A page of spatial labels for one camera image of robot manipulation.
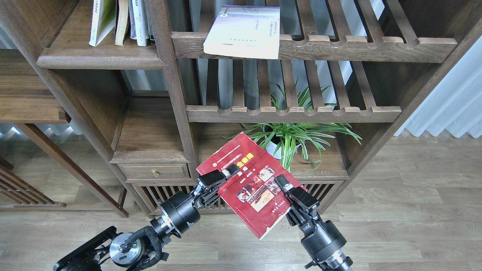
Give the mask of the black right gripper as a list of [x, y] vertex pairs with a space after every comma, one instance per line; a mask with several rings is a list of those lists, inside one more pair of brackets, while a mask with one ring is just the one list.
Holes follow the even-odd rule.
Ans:
[[290, 225], [298, 225], [304, 233], [300, 242], [312, 259], [309, 263], [346, 264], [342, 251], [346, 239], [331, 220], [321, 221], [317, 211], [320, 203], [302, 187], [294, 187], [284, 175], [276, 177], [275, 182], [291, 203], [287, 214]]

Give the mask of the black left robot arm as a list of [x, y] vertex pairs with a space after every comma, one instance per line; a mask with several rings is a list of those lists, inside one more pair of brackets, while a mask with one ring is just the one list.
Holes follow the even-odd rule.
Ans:
[[169, 254], [162, 249], [171, 241], [171, 236], [181, 235], [200, 220], [199, 210], [209, 207], [219, 195], [219, 187], [238, 173], [231, 165], [223, 170], [214, 170], [197, 178], [198, 186], [190, 193], [177, 192], [161, 203], [162, 216], [152, 219], [150, 226], [134, 233], [117, 233], [111, 226], [86, 242], [81, 247], [60, 259], [53, 267], [55, 271], [99, 271], [106, 256], [128, 271], [140, 271], [166, 261]]

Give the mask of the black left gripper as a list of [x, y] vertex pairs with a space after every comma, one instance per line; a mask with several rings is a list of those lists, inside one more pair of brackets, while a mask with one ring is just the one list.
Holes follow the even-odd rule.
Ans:
[[197, 178], [198, 187], [189, 194], [177, 192], [165, 202], [159, 199], [162, 216], [158, 219], [158, 237], [176, 235], [181, 238], [181, 234], [200, 220], [198, 210], [213, 207], [219, 199], [220, 185], [238, 172], [239, 168], [235, 164], [222, 171], [216, 169], [200, 175]]

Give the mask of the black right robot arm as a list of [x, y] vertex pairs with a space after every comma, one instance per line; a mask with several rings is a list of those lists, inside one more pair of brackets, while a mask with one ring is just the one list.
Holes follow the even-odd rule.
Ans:
[[332, 221], [322, 221], [317, 211], [320, 203], [303, 188], [294, 187], [284, 175], [276, 177], [275, 182], [291, 203], [287, 214], [290, 225], [297, 225], [304, 233], [300, 242], [312, 258], [305, 268], [318, 266], [323, 271], [351, 271], [353, 261], [342, 251], [346, 239]]

